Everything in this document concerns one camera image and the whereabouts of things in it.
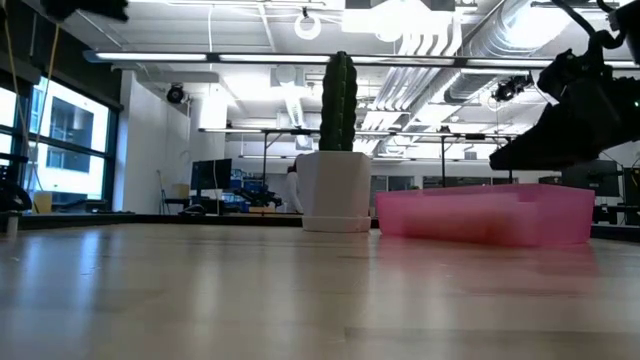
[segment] ceiling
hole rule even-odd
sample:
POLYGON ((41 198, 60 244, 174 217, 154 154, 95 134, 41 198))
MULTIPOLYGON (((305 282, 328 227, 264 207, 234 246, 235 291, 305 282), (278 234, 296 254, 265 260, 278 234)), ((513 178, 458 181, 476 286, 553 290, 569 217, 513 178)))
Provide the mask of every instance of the ceiling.
MULTIPOLYGON (((24 0, 39 9, 39 0, 24 0)), ((498 0, 477 0, 477 10, 460 15, 463 36, 496 6, 498 0)), ((340 50, 351 54, 395 54, 400 41, 384 42, 374 34, 345 33, 341 29, 340 17, 343 1, 328 1, 322 15, 321 31, 317 38, 304 40, 294 31, 294 23, 300 8, 272 8, 262 5, 254 7, 229 6, 172 6, 162 3, 139 3, 130 1, 127 14, 130 20, 120 23, 87 13, 72 15, 63 27, 95 50, 101 51, 171 51, 187 52, 254 52, 254 53, 335 53, 340 50)), ((587 17, 596 28, 607 28, 604 13, 590 12, 587 17)), ((574 53, 586 49, 586 34, 577 25, 570 23, 557 37, 540 48, 534 56, 553 57, 557 53, 573 48, 574 53)), ((612 59, 629 59, 626 48, 607 51, 612 59)), ((323 67, 301 66, 307 78, 317 74, 321 78, 323 67)), ((269 65, 229 64, 152 64, 140 71, 145 72, 216 72, 223 79, 231 97, 228 117, 231 120, 250 118, 275 118, 286 112, 285 100, 271 93, 269 65)), ((359 95, 375 98, 387 79, 389 68, 358 68, 359 95)), ((153 84, 163 92, 169 84, 153 84)), ((207 84, 187 87, 193 93, 206 92, 207 84)), ((498 124, 502 128, 512 126, 518 131, 538 119, 545 98, 535 89, 517 97, 507 106, 496 109, 489 99, 491 88, 480 93, 478 99, 458 110, 456 126, 474 124, 490 128, 498 124)), ((322 104, 317 89, 307 89, 301 96, 305 112, 319 112, 322 104)))

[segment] green cactus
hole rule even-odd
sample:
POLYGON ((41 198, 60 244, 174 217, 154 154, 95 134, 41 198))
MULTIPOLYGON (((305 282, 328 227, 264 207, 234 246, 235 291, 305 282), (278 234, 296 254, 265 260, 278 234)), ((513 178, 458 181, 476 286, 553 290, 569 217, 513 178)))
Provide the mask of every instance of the green cactus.
POLYGON ((356 123, 358 73, 344 51, 331 57, 322 81, 320 150, 352 151, 356 123))

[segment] pink plastic bin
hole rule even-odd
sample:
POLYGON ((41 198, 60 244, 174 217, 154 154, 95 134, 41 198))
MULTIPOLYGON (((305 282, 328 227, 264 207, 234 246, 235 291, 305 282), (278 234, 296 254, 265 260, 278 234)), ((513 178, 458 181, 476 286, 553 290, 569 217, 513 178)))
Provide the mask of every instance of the pink plastic bin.
POLYGON ((589 240, 595 194, 556 185, 466 186, 378 193, 384 235, 503 246, 589 240))

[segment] white planter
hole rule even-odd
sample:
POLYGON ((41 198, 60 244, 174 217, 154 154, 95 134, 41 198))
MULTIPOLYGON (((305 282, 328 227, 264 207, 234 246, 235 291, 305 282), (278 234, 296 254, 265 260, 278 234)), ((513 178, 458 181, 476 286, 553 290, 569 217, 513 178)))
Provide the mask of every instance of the white planter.
POLYGON ((297 162, 306 231, 366 232, 371 228, 371 159, 358 152, 320 151, 297 162))

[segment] security camera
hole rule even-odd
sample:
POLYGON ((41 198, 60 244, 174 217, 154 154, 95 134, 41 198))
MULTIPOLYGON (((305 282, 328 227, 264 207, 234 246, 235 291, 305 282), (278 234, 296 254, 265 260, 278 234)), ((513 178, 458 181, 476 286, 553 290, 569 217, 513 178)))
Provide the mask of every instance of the security camera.
POLYGON ((171 84, 171 89, 167 92, 167 101, 176 105, 184 104, 187 101, 187 95, 182 88, 182 84, 171 84))

